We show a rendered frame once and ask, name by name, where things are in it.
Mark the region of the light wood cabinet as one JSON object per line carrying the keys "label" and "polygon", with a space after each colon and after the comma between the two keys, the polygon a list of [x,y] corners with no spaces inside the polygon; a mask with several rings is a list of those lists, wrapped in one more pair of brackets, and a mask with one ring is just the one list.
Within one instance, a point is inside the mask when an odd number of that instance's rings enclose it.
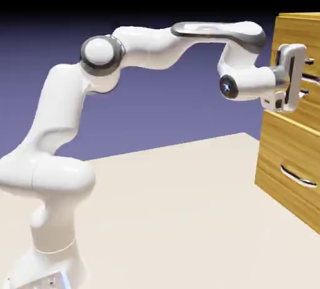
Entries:
{"label": "light wood cabinet", "polygon": [[291,43],[307,47],[302,97],[293,113],[264,112],[255,184],[320,234],[320,12],[276,18],[272,64]]}

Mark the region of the small wood drawer front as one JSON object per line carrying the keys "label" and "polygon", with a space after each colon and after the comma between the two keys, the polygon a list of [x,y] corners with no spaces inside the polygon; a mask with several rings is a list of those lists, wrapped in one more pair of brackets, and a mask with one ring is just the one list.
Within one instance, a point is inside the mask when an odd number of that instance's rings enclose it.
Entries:
{"label": "small wood drawer front", "polygon": [[[304,65],[303,74],[320,76],[320,16],[317,18],[278,16],[275,20],[271,49],[271,64],[281,44],[304,44],[313,65]],[[299,100],[297,110],[285,116],[320,132],[320,84],[301,81],[301,89],[309,91]]]}

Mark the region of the large wood drawer front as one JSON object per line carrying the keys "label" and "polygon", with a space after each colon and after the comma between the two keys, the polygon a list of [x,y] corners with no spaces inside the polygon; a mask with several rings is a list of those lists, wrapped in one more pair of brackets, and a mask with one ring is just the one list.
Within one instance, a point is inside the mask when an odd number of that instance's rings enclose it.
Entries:
{"label": "large wood drawer front", "polygon": [[[317,187],[297,184],[280,165]],[[266,110],[255,184],[320,234],[320,132]]]}

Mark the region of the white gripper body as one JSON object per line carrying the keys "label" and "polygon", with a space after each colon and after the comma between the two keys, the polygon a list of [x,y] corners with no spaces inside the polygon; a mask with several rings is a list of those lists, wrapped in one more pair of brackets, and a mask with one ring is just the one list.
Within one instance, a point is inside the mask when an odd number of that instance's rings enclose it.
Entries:
{"label": "white gripper body", "polygon": [[276,112],[294,112],[306,58],[303,44],[281,44],[276,55]]}

